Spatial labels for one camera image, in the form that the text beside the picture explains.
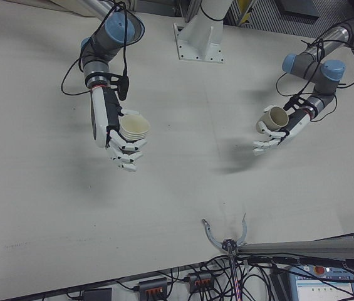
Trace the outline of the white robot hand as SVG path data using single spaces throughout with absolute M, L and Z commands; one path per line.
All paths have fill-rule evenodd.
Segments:
M 91 124 L 93 138 L 99 148 L 119 168 L 137 170 L 135 161 L 143 156 L 141 148 L 149 123 L 137 111 L 122 108 L 113 89 L 103 85 L 91 90 Z
M 272 129 L 263 120 L 259 120 L 256 127 L 260 129 L 260 133 L 269 137 L 268 141 L 254 141 L 252 150 L 255 156 L 259 156 L 271 149 L 275 149 L 280 145 L 287 144 L 295 136 L 297 136 L 310 122 L 310 115 L 305 110 L 297 110 L 288 115 L 288 123 L 284 127 Z

